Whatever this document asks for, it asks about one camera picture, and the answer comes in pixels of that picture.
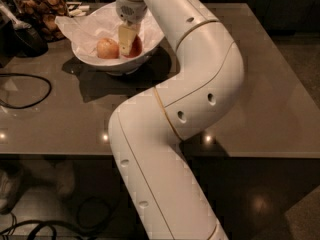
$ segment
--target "robotic arm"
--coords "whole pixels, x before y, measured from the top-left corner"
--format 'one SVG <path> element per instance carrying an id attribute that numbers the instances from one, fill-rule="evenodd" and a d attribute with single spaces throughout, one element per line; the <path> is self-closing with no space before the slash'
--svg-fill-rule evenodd
<path id="1" fill-rule="evenodd" d="M 130 51 L 150 9 L 175 51 L 175 77 L 121 104 L 109 121 L 117 166 L 150 239 L 227 239 L 179 150 L 233 105 L 244 78 L 237 45 L 198 0 L 117 0 Z"/>

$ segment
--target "black cable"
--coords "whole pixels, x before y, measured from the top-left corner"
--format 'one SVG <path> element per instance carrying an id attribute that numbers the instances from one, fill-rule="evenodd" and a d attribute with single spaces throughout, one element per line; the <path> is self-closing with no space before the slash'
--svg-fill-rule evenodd
<path id="1" fill-rule="evenodd" d="M 35 106 L 37 104 L 39 104 L 40 102 L 42 102 L 43 100 L 45 100 L 49 94 L 51 93 L 51 90 L 52 90 L 52 85 L 51 85 L 51 82 L 44 78 L 44 77 L 41 77 L 41 76 L 36 76 L 36 75 L 31 75 L 31 74 L 21 74 L 21 73 L 6 73 L 6 74 L 0 74 L 0 77 L 21 77 L 21 76 L 24 76 L 24 77 L 31 77 L 31 78 L 36 78 L 36 79 L 40 79 L 44 82 L 46 82 L 48 84 L 48 91 L 47 93 L 44 95 L 43 98 L 41 98 L 40 100 L 36 101 L 36 102 L 33 102 L 31 104 L 27 104 L 27 105 L 23 105 L 23 106 L 14 106 L 14 105 L 11 105 L 11 104 L 8 104 L 6 103 L 5 101 L 3 101 L 2 99 L 0 99 L 0 106 L 3 106 L 5 108 L 11 108 L 11 109 L 25 109 L 25 108 L 30 108 L 32 106 Z"/>

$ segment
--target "glass jar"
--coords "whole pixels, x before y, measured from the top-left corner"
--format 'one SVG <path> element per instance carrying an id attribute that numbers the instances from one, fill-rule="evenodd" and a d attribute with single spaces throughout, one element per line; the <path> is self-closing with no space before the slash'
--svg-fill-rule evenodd
<path id="1" fill-rule="evenodd" d="M 14 0 L 20 17 L 30 19 L 42 37 L 48 41 L 65 38 L 55 24 L 56 16 L 69 16 L 65 0 Z"/>

